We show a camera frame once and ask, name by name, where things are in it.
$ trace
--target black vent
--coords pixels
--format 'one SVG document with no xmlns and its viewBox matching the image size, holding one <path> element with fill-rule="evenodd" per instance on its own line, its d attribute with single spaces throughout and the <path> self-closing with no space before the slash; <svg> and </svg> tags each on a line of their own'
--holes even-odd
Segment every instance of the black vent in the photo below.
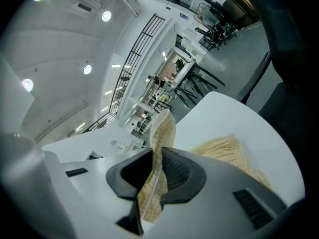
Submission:
<svg viewBox="0 0 319 239">
<path fill-rule="evenodd" d="M 247 190 L 234 192 L 234 196 L 244 209 L 250 221 L 253 223 L 255 229 L 258 230 L 272 221 L 273 218 Z"/>
<path fill-rule="evenodd" d="M 163 153 L 163 171 L 167 180 L 167 189 L 172 190 L 183 185 L 190 177 L 189 168 L 174 156 Z"/>
<path fill-rule="evenodd" d="M 90 12 L 92 10 L 92 8 L 86 6 L 86 5 L 82 4 L 82 3 L 79 3 L 78 7 L 82 8 L 82 9 L 88 11 L 88 12 Z"/>
</svg>

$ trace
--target table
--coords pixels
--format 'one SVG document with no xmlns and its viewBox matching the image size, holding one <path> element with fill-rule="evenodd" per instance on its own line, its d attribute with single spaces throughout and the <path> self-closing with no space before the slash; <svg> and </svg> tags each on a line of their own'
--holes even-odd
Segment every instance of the table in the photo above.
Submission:
<svg viewBox="0 0 319 239">
<path fill-rule="evenodd" d="M 193 77 L 199 78 L 200 81 L 202 81 L 203 83 L 206 83 L 208 85 L 211 85 L 212 87 L 216 88 L 217 87 L 213 84 L 211 84 L 209 81 L 203 79 L 202 77 L 200 77 L 197 74 L 194 75 L 190 75 L 193 70 L 195 68 L 198 68 L 199 70 L 203 71 L 204 73 L 208 74 L 210 77 L 212 77 L 213 79 L 215 79 L 216 81 L 218 81 L 220 84 L 224 85 L 225 84 L 219 80 L 217 77 L 215 77 L 214 75 L 212 75 L 210 72 L 208 72 L 206 69 L 202 68 L 201 66 L 199 66 L 196 62 L 190 62 L 187 63 L 183 69 L 179 72 L 179 74 L 176 76 L 176 78 L 172 81 L 171 85 L 172 87 L 175 89 L 174 92 L 177 94 L 177 96 L 184 102 L 184 104 L 188 107 L 188 104 L 186 103 L 186 100 L 178 94 L 177 90 L 181 91 L 195 106 L 197 105 L 197 103 L 191 98 L 196 98 L 196 96 L 194 96 L 191 92 L 187 91 L 186 89 L 183 89 L 181 87 L 182 83 L 186 80 L 189 79 L 193 84 L 194 84 L 194 88 L 195 90 L 202 96 L 204 97 L 204 94 L 201 92 L 201 90 L 199 89 L 199 87 L 196 85 L 196 83 L 193 80 Z"/>
<path fill-rule="evenodd" d="M 174 148 L 235 134 L 251 167 L 262 171 L 287 206 L 305 196 L 297 162 L 279 134 L 244 104 L 217 92 L 207 94 L 176 126 Z"/>
</svg>

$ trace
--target black slot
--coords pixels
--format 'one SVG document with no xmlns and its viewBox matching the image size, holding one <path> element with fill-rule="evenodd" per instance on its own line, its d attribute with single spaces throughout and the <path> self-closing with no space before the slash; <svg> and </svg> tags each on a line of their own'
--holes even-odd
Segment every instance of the black slot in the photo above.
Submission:
<svg viewBox="0 0 319 239">
<path fill-rule="evenodd" d="M 258 230 L 273 220 L 273 218 L 247 190 L 234 192 L 234 196 L 244 209 L 250 221 L 253 223 L 255 229 Z"/>
<path fill-rule="evenodd" d="M 86 172 L 88 172 L 88 170 L 86 170 L 85 168 L 78 168 L 78 169 L 66 171 L 65 173 L 68 177 L 72 177 L 72 176 L 79 175 Z"/>
</svg>

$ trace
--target ceiling vent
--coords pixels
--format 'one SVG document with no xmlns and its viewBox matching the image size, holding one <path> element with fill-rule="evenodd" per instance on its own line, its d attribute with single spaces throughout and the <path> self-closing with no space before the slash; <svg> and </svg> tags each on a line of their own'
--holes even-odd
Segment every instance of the ceiling vent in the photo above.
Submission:
<svg viewBox="0 0 319 239">
<path fill-rule="evenodd" d="M 75 131 L 72 130 L 71 132 L 68 133 L 67 137 L 70 138 L 74 133 L 75 133 Z"/>
<path fill-rule="evenodd" d="M 92 11 L 92 8 L 81 3 L 81 2 L 77 2 L 76 4 L 74 4 L 72 6 L 72 9 L 82 12 L 82 13 L 90 13 Z"/>
</svg>

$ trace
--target cloth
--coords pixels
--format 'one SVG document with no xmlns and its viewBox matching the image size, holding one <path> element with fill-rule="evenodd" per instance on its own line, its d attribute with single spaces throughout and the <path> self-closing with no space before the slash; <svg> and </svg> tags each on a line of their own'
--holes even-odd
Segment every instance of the cloth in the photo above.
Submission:
<svg viewBox="0 0 319 239">
<path fill-rule="evenodd" d="M 170 110 L 165 109 L 155 118 L 151 129 L 153 169 L 138 194 L 140 217 L 150 223 L 154 223 L 160 215 L 160 198 L 168 192 L 166 177 L 162 170 L 162 148 L 173 147 L 175 132 L 174 118 Z M 271 188 L 266 176 L 250 167 L 242 147 L 233 134 L 207 141 L 190 152 L 230 163 Z"/>
<path fill-rule="evenodd" d="M 138 194 L 140 216 L 153 223 L 161 213 L 160 198 L 167 193 L 167 181 L 162 170 L 162 148 L 173 147 L 176 126 L 169 109 L 163 110 L 154 120 L 151 129 L 153 169 Z"/>
<path fill-rule="evenodd" d="M 207 141 L 189 152 L 232 164 L 271 190 L 270 182 L 261 172 L 253 170 L 235 135 Z"/>
</svg>

